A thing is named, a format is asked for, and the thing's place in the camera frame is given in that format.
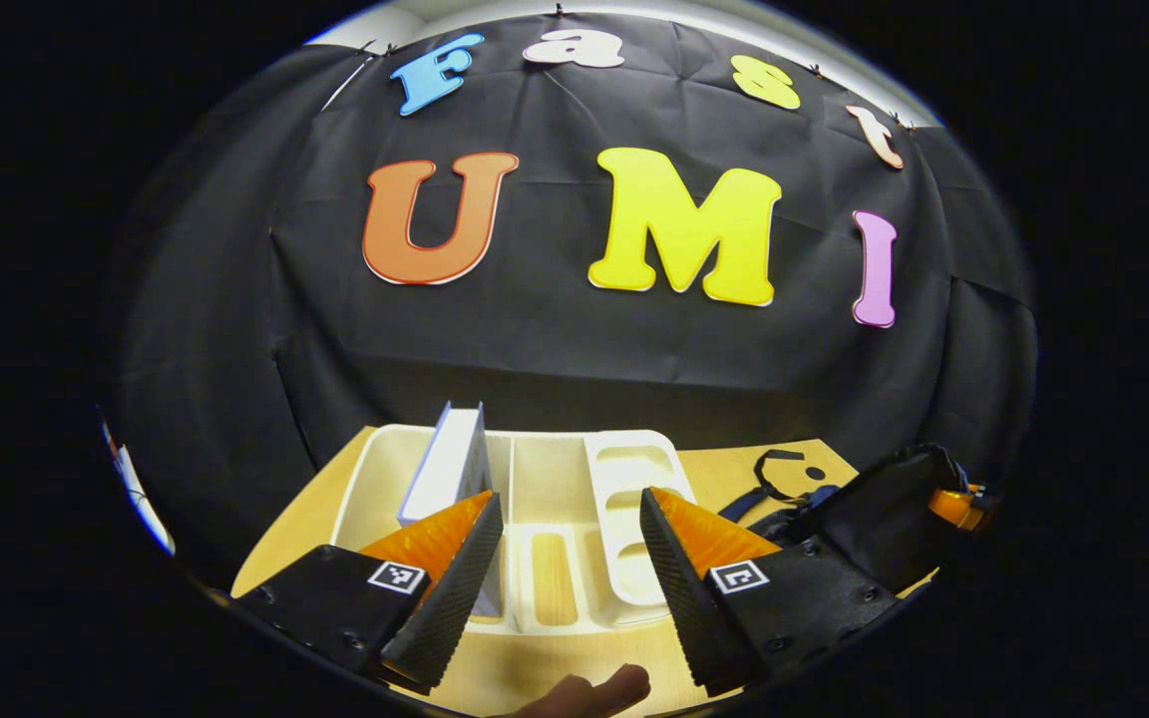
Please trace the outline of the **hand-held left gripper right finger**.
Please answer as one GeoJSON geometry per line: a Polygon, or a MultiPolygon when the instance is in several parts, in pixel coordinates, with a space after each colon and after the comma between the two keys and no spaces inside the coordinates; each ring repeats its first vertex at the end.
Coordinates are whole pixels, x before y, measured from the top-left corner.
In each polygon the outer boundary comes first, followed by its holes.
{"type": "Polygon", "coordinates": [[[639,523],[685,663],[711,698],[799,680],[902,609],[896,592],[822,538],[701,577],[651,488],[642,491],[639,523]]]}

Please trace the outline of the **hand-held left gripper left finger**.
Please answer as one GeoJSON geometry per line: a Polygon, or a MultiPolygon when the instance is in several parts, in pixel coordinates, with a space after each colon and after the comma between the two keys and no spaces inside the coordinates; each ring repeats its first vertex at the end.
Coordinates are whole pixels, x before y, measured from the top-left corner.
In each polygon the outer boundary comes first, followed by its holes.
{"type": "Polygon", "coordinates": [[[502,532],[501,497],[481,491],[362,549],[316,546],[236,604],[350,674],[427,695],[464,635],[502,532]]]}

